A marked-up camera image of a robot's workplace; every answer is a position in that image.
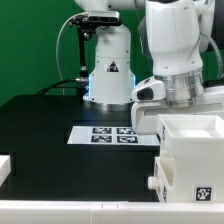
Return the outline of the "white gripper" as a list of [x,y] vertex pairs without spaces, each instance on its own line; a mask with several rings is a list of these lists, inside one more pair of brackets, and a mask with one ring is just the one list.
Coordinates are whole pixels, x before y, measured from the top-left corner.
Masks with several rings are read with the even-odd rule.
[[139,135],[157,132],[158,116],[162,115],[218,115],[224,119],[224,95],[204,94],[197,98],[194,105],[171,108],[160,103],[135,103],[131,109],[131,122]]

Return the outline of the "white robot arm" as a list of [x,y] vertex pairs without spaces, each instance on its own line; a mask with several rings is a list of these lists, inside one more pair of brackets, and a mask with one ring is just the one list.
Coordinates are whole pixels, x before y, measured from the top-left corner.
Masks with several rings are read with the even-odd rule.
[[224,119],[224,87],[203,86],[200,57],[215,44],[211,32],[216,0],[137,1],[146,12],[144,35],[153,76],[133,90],[133,129],[154,133],[162,114]]

